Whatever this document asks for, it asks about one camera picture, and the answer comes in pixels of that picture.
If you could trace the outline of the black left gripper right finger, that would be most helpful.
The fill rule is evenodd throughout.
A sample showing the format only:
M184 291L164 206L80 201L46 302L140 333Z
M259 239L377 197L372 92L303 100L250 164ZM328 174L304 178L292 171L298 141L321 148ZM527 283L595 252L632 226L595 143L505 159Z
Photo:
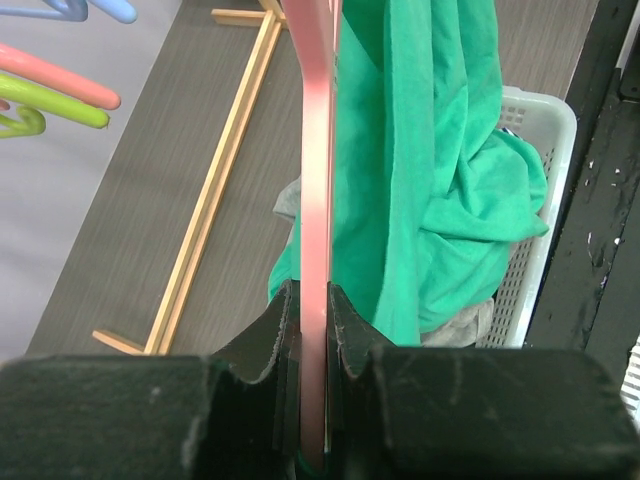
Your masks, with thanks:
M329 286L328 306L329 477L378 479L384 421L370 352L390 342L360 317L340 286Z

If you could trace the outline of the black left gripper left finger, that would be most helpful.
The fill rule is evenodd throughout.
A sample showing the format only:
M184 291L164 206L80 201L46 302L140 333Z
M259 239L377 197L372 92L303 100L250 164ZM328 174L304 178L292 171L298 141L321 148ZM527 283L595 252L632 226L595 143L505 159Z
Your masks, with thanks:
M219 375L207 426L209 479L289 479L299 441L299 283L213 355Z

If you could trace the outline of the green tank top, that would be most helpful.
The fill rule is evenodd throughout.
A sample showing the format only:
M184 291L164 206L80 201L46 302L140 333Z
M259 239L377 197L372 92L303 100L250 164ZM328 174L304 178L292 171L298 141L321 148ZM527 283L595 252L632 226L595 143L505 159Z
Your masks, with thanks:
M542 160L498 125L491 1L339 1L331 280L399 346L495 296L546 233ZM300 278L300 207L268 292Z

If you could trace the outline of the pink hanger with green top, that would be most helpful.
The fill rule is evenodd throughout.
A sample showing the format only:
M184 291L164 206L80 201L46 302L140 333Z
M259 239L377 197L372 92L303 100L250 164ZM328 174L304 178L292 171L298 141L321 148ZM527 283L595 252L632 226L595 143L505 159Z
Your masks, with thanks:
M324 469L328 283L331 271L339 1L282 3L302 75L300 204L300 443Z

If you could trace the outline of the lime green hanger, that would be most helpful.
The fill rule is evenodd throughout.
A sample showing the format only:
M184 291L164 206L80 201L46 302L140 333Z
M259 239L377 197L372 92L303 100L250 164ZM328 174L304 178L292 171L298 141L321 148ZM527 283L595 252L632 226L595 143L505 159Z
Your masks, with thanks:
M1 115L1 138L40 135L46 130L43 112L95 129L109 125L102 110L26 80L1 75L1 99L17 103L17 119Z

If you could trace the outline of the blue hanger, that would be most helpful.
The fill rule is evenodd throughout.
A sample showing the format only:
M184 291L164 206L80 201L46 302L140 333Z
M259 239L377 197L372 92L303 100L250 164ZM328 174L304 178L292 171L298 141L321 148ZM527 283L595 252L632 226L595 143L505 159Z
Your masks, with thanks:
M81 23L89 17L89 6L93 5L122 24L132 24L138 18L136 8L126 0L68 0L44 1L46 8L2 6L1 15L44 20Z

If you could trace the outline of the blue white striped tank top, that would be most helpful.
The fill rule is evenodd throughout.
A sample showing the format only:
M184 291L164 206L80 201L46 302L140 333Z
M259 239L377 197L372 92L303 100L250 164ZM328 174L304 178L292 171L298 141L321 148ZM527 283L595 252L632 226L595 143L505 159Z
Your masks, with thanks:
M508 127L501 127L501 129L500 129L500 130L501 130L503 133L505 133L505 134L507 134L507 135L509 135L509 136L511 136L511 137L514 137L514 138L516 138L516 139L522 140L522 137L521 137L521 136L519 136L516 132L514 132L514 131L513 131L513 130L511 130L511 129L509 129Z

